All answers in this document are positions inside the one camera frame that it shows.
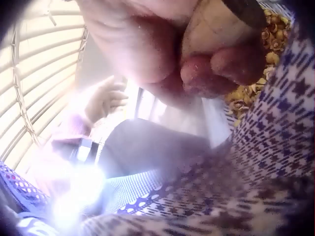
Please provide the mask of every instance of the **finger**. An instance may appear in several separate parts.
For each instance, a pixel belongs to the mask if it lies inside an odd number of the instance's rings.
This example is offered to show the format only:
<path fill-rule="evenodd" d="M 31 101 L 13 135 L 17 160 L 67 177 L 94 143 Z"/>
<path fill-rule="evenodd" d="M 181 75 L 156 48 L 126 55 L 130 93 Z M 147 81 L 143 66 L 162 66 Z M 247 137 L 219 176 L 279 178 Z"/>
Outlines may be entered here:
<path fill-rule="evenodd" d="M 222 49 L 211 59 L 211 68 L 216 75 L 226 77 L 239 85 L 257 82 L 265 65 L 265 50 L 259 39 L 250 44 Z"/>
<path fill-rule="evenodd" d="M 187 93 L 214 98 L 238 87 L 227 78 L 215 75 L 210 62 L 211 57 L 207 55 L 192 56 L 184 62 L 180 74 Z"/>
<path fill-rule="evenodd" d="M 125 106 L 128 103 L 128 99 L 124 100 L 112 100 L 111 101 L 111 108 L 112 107 L 119 107 L 119 106 Z"/>
<path fill-rule="evenodd" d="M 109 99 L 111 100 L 123 100 L 128 99 L 128 95 L 121 91 L 110 91 L 108 92 Z"/>
<path fill-rule="evenodd" d="M 121 112 L 121 111 L 123 111 L 124 109 L 125 109 L 124 106 L 112 107 L 112 108 L 110 109 L 110 113 Z"/>
<path fill-rule="evenodd" d="M 124 83 L 114 83 L 111 85 L 111 90 L 119 90 L 121 92 L 125 91 L 127 85 Z"/>

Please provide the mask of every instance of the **gray fabric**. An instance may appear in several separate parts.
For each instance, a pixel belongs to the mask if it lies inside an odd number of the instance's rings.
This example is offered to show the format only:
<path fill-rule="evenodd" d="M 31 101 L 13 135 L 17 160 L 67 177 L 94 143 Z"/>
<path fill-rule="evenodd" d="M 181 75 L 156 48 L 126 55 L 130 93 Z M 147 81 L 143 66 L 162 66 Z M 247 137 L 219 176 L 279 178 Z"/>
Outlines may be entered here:
<path fill-rule="evenodd" d="M 209 141 L 143 119 L 120 123 L 105 141 L 99 165 L 107 178 L 162 169 L 166 176 L 185 168 L 183 160 L 209 152 Z"/>

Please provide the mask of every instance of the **patterned fabric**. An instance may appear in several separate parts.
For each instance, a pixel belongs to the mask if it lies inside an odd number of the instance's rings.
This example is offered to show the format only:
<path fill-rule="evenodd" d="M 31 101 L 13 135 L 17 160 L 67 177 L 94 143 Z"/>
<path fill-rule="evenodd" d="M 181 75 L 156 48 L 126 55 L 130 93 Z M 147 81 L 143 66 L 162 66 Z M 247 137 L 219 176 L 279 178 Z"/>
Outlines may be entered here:
<path fill-rule="evenodd" d="M 136 175 L 111 178 L 106 182 L 106 195 L 109 200 L 105 203 L 105 213 L 114 213 L 126 204 L 137 200 L 163 183 L 159 171 L 148 171 Z"/>
<path fill-rule="evenodd" d="M 0 162 L 0 182 L 5 192 L 13 195 L 14 203 L 22 210 L 38 216 L 46 213 L 49 197 Z"/>
<path fill-rule="evenodd" d="M 232 146 L 227 155 L 192 157 L 195 165 L 176 180 L 117 215 L 87 220 L 80 235 L 288 235 L 303 223 L 297 219 L 313 217 L 314 48 L 297 25 L 290 38 L 255 105 L 220 147 Z"/>

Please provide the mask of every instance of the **human hand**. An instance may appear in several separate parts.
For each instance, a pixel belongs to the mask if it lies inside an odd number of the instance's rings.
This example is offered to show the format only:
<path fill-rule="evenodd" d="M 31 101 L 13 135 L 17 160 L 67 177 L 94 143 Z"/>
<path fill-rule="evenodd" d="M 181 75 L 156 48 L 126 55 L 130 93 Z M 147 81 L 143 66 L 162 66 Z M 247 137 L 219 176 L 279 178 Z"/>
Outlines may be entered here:
<path fill-rule="evenodd" d="M 81 115 L 87 123 L 93 126 L 101 118 L 125 106 L 128 99 L 128 96 L 122 92 L 125 88 L 124 83 L 117 82 L 115 77 L 111 76 L 82 93 L 80 99 L 87 103 L 81 104 L 84 108 Z"/>
<path fill-rule="evenodd" d="M 185 58 L 180 43 L 198 0 L 77 0 L 89 33 L 116 72 L 168 105 L 215 97 L 252 84 L 264 69 L 260 35 L 214 54 Z"/>

